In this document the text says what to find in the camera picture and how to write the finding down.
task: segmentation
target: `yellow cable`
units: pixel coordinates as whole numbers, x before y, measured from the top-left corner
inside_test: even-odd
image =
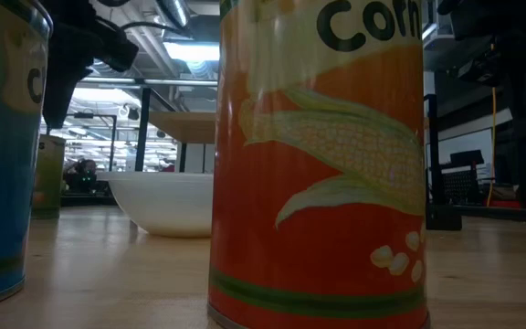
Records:
[[[490,49],[494,50],[494,44],[490,45]],[[490,190],[489,197],[486,199],[486,207],[490,207],[490,200],[492,199],[492,189],[494,187],[494,148],[497,139],[497,89],[492,88],[492,158],[490,159]]]

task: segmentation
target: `corn kernel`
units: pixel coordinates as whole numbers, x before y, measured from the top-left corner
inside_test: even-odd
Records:
[[[419,279],[421,279],[421,274],[424,271],[424,264],[421,262],[421,260],[416,261],[416,265],[413,266],[413,269],[411,270],[411,280],[413,282],[418,282]]]
[[[378,268],[386,268],[393,261],[393,251],[389,246],[382,246],[371,254],[371,262]]]
[[[389,265],[389,272],[391,275],[401,275],[409,264],[409,257],[404,252],[399,252],[394,255],[391,265]]]
[[[419,249],[419,234],[417,232],[407,233],[405,236],[405,243],[409,249],[417,251]]]

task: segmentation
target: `metal frame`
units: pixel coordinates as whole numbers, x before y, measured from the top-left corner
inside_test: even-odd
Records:
[[[180,169],[178,171],[180,173],[183,173],[186,170],[186,151],[188,148],[188,144],[181,143],[180,148]]]
[[[139,121],[139,133],[137,134],[137,153],[135,155],[135,171],[143,171],[143,160],[145,159],[145,142],[147,141],[147,124],[150,120],[150,97],[152,90],[142,90],[142,115]]]
[[[429,94],[424,97],[427,101],[429,120],[429,158],[431,170],[432,201],[434,205],[445,204],[444,200],[444,180],[442,169],[439,165],[439,138],[437,130],[437,95]]]
[[[114,114],[91,114],[92,116],[89,117],[90,119],[94,117],[98,118],[111,118],[113,119],[113,127],[110,132],[110,155],[109,155],[109,171],[113,171],[113,160],[115,158],[115,138],[117,135],[117,115]],[[71,116],[75,118],[79,118],[78,113],[71,113],[67,114],[66,116]]]

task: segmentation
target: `white bowl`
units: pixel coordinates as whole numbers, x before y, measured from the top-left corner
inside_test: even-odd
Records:
[[[213,176],[180,173],[99,173],[121,209],[150,234],[210,237]]]

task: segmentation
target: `shelf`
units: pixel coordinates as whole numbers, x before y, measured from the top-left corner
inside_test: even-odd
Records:
[[[150,123],[180,143],[215,142],[215,113],[153,111]]]

